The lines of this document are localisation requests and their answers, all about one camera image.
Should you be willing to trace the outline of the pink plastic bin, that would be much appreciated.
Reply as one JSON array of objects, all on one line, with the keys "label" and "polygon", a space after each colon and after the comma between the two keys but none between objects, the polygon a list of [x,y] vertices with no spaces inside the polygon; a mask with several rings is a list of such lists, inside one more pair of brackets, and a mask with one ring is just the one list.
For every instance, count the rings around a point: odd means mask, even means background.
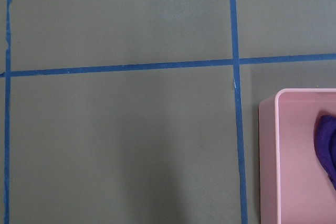
[{"label": "pink plastic bin", "polygon": [[261,223],[335,223],[335,189],[314,150],[322,115],[335,115],[335,89],[283,89],[261,101]]}]

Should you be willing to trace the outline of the purple cloth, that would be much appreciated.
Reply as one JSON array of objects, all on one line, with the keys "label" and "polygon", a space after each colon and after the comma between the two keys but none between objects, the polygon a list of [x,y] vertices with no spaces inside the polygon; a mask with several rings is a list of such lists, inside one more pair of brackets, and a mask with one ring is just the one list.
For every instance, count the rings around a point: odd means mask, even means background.
[{"label": "purple cloth", "polygon": [[335,189],[335,116],[323,115],[314,134],[314,150]]}]

